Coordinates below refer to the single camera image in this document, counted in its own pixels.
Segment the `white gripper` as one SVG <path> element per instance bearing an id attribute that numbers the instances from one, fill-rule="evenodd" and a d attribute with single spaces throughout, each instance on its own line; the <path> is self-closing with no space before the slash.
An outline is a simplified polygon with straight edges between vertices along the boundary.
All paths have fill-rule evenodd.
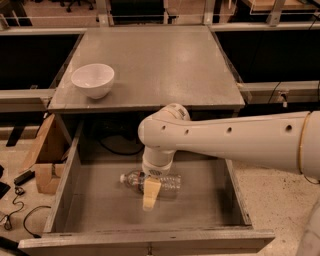
<path id="1" fill-rule="evenodd" d="M 142 156 L 142 170 L 145 174 L 162 177 L 166 176 L 172 166 L 173 150 L 158 150 L 146 147 Z M 161 189 L 159 179 L 148 177 L 144 181 L 143 210 L 151 211 L 154 208 Z"/>

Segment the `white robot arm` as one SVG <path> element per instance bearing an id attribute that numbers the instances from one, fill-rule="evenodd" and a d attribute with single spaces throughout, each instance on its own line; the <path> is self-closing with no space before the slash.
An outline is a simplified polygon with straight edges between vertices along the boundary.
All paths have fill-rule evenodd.
<path id="1" fill-rule="evenodd" d="M 320 112 L 192 121 L 180 104 L 146 117 L 138 136 L 142 156 L 143 209 L 154 208 L 160 178 L 170 172 L 177 151 L 248 162 L 320 179 Z"/>

